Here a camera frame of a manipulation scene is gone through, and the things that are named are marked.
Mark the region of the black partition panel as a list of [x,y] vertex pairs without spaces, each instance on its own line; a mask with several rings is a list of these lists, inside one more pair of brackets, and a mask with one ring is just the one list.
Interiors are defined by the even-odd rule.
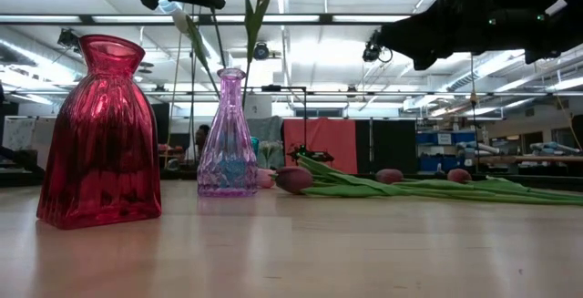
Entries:
[[411,120],[356,120],[355,146],[358,174],[397,169],[418,171],[415,123]]

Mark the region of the white board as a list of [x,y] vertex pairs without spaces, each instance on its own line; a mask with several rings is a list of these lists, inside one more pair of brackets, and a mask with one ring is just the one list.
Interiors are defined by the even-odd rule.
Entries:
[[11,150],[31,149],[35,124],[34,118],[6,118],[2,145]]

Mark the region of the purple cut glass vase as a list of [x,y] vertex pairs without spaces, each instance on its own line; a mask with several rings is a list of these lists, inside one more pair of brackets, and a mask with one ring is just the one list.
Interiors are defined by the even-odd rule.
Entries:
[[258,189],[258,165],[242,108],[241,82],[246,74],[224,68],[218,75],[220,102],[198,166],[198,195],[250,197]]

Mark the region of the thin black metal stand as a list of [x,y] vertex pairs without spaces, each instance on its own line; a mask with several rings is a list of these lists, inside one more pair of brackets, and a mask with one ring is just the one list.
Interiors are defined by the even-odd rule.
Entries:
[[292,96],[295,94],[296,91],[301,91],[303,93],[303,146],[304,149],[307,149],[307,87],[306,86],[281,86],[281,85],[268,85],[268,86],[261,86],[261,92],[270,94],[270,95],[282,95],[284,91],[289,92]]

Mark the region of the black aluminium table frame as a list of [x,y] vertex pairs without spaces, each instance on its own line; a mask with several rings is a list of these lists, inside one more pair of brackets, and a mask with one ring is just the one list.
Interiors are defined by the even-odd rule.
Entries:
[[[511,180],[523,186],[548,189],[583,192],[583,178],[581,177],[553,177],[534,175],[494,174],[494,177]],[[161,180],[196,180],[197,175],[190,172],[163,171]],[[32,172],[0,172],[0,188],[25,187],[41,185],[43,175]]]

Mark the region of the black ceiling mounted device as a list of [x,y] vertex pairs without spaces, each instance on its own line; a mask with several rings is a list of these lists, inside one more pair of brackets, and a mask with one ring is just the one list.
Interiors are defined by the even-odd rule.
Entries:
[[79,37],[71,29],[62,28],[57,43],[67,50],[80,53]]

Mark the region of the dark red tulip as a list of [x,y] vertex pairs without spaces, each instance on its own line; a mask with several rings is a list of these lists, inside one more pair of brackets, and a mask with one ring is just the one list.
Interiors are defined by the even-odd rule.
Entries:
[[[492,179],[492,176],[471,175],[467,170],[454,169],[447,172],[446,178],[454,182],[469,183],[470,181]],[[513,181],[531,188],[583,193],[583,177],[504,175],[501,179]]]
[[421,197],[533,205],[583,207],[583,195],[551,193],[499,178],[473,181],[465,170],[452,170],[446,180],[407,180],[398,170],[383,170],[375,180],[341,173],[323,165],[289,167],[272,176],[275,184],[295,195],[341,198]]
[[550,200],[583,200],[583,193],[566,193],[554,190],[535,189],[509,180],[492,177],[488,180],[460,183],[445,179],[406,179],[400,170],[384,169],[375,174],[375,179],[383,184],[393,184],[407,189],[440,191],[484,191],[496,195],[515,195]]

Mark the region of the red ribbed glass vase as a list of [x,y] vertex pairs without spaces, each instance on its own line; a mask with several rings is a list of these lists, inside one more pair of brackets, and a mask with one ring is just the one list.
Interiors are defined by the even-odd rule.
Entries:
[[87,75],[56,117],[36,216],[62,230],[155,219],[157,123],[133,80],[145,52],[116,36],[79,42]]

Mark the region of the red partition panel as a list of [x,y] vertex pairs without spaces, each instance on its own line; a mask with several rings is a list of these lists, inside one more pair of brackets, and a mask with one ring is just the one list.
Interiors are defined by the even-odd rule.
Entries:
[[307,150],[327,152],[333,161],[328,166],[348,174],[357,172],[356,123],[349,119],[315,118],[307,120],[306,138],[303,139],[302,119],[285,119],[282,124],[285,165],[292,166],[295,161],[289,155],[304,142]]

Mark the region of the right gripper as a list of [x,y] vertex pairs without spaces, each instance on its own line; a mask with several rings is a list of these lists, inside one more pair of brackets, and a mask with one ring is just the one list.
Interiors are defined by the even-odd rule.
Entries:
[[382,25],[376,43],[411,57],[414,69],[426,70],[454,52],[522,48],[520,12],[497,0],[434,0],[421,14]]

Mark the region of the black monitor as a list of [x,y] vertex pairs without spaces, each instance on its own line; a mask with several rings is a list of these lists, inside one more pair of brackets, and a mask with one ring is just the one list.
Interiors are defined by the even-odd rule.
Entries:
[[157,103],[151,107],[156,120],[158,144],[165,144],[169,137],[170,104]]

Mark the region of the grey cloth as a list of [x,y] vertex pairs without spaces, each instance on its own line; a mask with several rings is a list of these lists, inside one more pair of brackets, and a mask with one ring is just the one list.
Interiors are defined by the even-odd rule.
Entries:
[[282,118],[250,118],[250,134],[260,140],[257,161],[260,168],[278,169],[284,165]]

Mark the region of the black drone green lights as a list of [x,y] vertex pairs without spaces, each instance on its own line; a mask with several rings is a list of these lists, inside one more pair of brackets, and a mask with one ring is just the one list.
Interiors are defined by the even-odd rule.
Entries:
[[291,146],[291,150],[287,153],[295,162],[298,162],[300,156],[307,157],[309,159],[326,163],[333,162],[334,157],[327,151],[311,151],[306,148],[305,145]]

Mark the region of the blue storage bin row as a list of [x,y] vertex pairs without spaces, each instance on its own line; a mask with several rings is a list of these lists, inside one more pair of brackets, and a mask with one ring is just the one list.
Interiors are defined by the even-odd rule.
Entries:
[[448,172],[453,169],[470,169],[473,167],[470,161],[466,162],[463,158],[456,156],[421,156],[418,158],[418,167],[420,171],[437,172],[442,170]]
[[454,146],[475,140],[475,133],[470,131],[426,131],[415,135],[416,144],[426,146]]

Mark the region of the person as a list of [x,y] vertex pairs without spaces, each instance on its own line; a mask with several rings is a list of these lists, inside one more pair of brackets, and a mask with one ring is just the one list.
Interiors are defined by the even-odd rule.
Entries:
[[197,160],[200,160],[202,156],[202,152],[204,150],[204,146],[209,135],[209,132],[210,126],[206,124],[200,125],[197,131],[195,132],[195,148]]

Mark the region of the wooden workbench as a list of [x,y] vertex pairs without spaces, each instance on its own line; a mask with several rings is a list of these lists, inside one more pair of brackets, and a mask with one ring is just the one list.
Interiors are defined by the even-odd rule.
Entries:
[[519,162],[583,162],[581,156],[485,156],[476,157],[475,163],[514,164]]

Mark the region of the black overhead crossbar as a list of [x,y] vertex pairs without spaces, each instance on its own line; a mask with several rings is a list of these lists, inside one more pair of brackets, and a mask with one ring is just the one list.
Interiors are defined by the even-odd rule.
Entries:
[[[270,26],[379,26],[408,14],[267,14]],[[170,26],[170,15],[0,15],[0,25],[21,26]]]

